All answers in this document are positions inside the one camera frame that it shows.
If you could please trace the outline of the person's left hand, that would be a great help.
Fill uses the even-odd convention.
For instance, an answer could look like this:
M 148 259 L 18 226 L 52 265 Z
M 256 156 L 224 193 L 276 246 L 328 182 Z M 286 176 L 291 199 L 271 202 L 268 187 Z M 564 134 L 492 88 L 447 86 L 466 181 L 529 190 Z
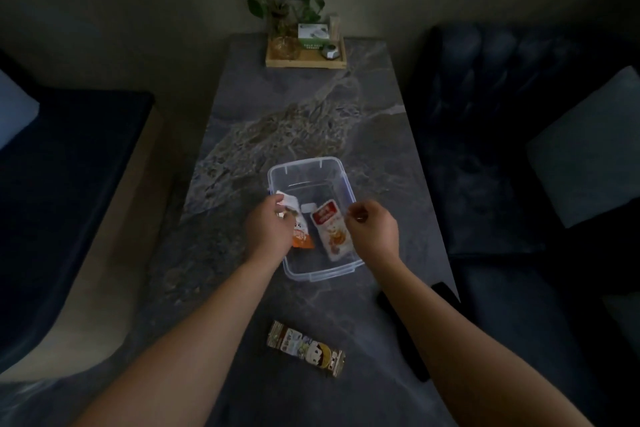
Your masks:
M 265 199 L 246 220 L 247 261 L 275 272 L 292 247 L 293 234 L 268 229 L 265 220 Z

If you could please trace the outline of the person's right hand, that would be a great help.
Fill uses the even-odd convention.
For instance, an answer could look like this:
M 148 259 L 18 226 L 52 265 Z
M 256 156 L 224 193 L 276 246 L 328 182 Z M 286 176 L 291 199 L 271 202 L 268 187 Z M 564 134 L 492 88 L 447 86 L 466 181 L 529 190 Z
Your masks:
M 376 228 L 349 233 L 357 255 L 369 268 L 380 268 L 400 262 L 397 221 L 381 204 Z

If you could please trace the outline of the orange and white snack packet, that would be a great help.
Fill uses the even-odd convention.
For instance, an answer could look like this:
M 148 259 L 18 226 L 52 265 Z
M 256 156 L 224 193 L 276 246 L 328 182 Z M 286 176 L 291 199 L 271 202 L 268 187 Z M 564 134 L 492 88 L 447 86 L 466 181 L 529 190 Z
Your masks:
M 278 204 L 285 209 L 285 212 L 277 212 L 277 216 L 279 218 L 284 218 L 286 214 L 291 214 L 295 218 L 292 247 L 301 248 L 303 250 L 313 250 L 315 248 L 314 241 L 310 235 L 308 223 L 303 215 L 298 198 L 290 194 L 285 194 L 281 190 L 277 190 L 276 194 L 283 195 L 283 199 L 279 201 Z

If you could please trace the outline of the person's left forearm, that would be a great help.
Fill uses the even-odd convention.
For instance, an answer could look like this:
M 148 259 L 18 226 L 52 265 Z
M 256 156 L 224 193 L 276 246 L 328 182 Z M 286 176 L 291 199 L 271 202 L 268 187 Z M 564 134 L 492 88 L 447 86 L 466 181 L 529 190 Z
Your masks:
M 282 257 L 253 253 L 70 427 L 204 427 Z

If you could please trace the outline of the red and white snack packet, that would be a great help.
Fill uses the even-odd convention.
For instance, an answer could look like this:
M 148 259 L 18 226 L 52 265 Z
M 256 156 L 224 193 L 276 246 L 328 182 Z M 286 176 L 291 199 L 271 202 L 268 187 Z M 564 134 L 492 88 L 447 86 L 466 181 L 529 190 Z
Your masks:
M 351 235 L 335 199 L 329 199 L 310 214 L 321 243 L 332 262 L 355 251 Z

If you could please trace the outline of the clear plastic storage box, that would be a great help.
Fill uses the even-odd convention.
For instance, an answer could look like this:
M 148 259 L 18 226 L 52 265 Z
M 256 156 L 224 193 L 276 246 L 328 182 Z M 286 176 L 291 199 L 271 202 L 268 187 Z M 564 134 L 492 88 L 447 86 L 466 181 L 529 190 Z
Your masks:
M 329 199 L 335 199 L 343 217 L 356 202 L 344 166 L 333 156 L 308 158 L 273 166 L 268 171 L 268 190 L 283 191 L 298 198 L 314 241 L 313 250 L 291 248 L 283 260 L 285 274 L 297 282 L 319 282 L 354 272 L 364 261 L 354 251 L 332 262 L 319 238 L 310 214 Z

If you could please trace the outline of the black phone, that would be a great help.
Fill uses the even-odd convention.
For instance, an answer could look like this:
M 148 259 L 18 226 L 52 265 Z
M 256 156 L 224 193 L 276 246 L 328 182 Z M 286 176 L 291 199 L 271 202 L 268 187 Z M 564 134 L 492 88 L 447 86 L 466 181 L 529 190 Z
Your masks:
M 456 294 L 447 286 L 447 284 L 445 284 L 444 282 L 438 282 L 431 286 L 431 289 L 447 303 L 449 303 L 457 312 L 459 312 L 463 316 L 466 316 L 463 305 L 461 304 Z M 378 293 L 376 302 L 380 309 L 382 309 L 389 316 L 395 326 L 397 344 L 405 363 L 409 366 L 418 381 L 422 383 L 428 382 L 431 378 L 428 368 L 422 361 L 419 351 L 415 346 L 408 330 L 404 326 L 404 323 L 398 316 L 396 310 L 391 305 L 388 297 L 383 291 L 380 291 Z

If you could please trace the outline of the long cartoon print snack packet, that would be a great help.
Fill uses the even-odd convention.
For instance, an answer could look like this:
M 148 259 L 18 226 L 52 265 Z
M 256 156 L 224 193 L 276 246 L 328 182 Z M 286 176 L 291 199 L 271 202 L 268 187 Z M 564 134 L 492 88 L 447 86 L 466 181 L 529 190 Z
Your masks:
M 316 341 L 277 320 L 269 329 L 267 346 L 322 369 L 333 378 L 340 376 L 346 360 L 343 350 Z

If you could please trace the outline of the dark blue tufted sofa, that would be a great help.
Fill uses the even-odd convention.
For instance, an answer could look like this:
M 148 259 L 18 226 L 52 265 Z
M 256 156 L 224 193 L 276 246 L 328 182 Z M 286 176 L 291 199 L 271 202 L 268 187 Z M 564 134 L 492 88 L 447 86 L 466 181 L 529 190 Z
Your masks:
M 526 144 L 640 46 L 585 27 L 433 27 L 404 94 L 465 315 L 598 427 L 640 427 L 640 197 L 564 228 Z

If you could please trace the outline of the wooden tray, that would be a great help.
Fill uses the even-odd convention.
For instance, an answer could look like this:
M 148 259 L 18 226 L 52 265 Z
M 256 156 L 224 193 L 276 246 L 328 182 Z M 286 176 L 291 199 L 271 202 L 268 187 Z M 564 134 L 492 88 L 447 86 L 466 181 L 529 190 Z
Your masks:
M 348 58 L 343 37 L 337 47 L 338 56 L 326 59 L 321 49 L 307 49 L 298 40 L 278 37 L 268 41 L 265 65 L 271 68 L 346 69 Z

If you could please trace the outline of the white and green tissue box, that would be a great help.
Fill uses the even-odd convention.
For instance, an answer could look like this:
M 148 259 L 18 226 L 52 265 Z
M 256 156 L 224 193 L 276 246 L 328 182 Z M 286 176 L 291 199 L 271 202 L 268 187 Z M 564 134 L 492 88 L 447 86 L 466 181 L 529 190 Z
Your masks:
M 331 43 L 329 26 L 324 23 L 299 23 L 298 40 L 304 49 L 322 49 Z

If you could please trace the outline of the green plant in glass vase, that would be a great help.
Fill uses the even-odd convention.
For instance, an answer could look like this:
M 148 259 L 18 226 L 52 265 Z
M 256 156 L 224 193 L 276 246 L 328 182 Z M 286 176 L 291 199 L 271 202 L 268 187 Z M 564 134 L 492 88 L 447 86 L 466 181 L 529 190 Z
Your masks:
M 265 20 L 268 41 L 278 37 L 298 40 L 298 24 L 323 22 L 326 6 L 324 0 L 246 0 L 246 4 L 252 16 Z

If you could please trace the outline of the dark blue bench with beige base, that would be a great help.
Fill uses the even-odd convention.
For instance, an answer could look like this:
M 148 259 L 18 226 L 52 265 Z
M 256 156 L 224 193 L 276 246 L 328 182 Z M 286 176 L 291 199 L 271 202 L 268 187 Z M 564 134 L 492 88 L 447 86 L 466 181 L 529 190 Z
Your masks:
M 151 93 L 0 70 L 40 104 L 0 150 L 0 384 L 57 380 L 131 331 L 177 159 Z

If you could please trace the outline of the large grey cushion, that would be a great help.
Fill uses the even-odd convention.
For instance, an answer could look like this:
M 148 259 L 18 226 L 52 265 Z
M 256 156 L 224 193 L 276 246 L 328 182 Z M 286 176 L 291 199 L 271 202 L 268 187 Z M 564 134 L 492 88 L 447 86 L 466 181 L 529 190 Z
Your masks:
M 525 151 L 566 229 L 640 197 L 640 75 L 624 67 Z

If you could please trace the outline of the pale grey cushion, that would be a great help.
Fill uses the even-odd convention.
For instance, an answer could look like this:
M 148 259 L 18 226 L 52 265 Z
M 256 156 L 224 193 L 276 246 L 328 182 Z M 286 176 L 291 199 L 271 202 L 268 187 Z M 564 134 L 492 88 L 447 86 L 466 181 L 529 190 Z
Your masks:
M 0 150 L 31 124 L 40 104 L 0 70 Z

